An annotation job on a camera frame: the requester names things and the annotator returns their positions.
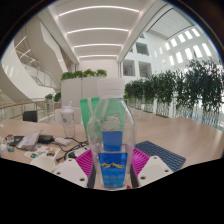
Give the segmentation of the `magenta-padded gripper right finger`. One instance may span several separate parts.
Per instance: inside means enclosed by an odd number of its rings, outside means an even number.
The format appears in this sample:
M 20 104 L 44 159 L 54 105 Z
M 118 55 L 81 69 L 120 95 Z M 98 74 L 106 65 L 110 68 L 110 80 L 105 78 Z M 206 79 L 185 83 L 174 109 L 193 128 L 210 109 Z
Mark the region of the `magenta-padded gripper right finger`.
M 134 149 L 130 171 L 133 188 L 143 187 L 172 173 L 159 156 L 149 156 L 137 148 Z

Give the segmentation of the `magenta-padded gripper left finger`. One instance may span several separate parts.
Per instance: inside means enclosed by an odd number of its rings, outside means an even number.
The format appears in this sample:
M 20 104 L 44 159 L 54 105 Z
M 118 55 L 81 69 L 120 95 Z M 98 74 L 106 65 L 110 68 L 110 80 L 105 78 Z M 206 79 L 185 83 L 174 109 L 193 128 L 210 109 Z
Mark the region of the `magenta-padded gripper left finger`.
M 58 164 L 53 173 L 84 188 L 94 188 L 96 171 L 92 153 L 87 150 L 76 159 L 68 158 Z

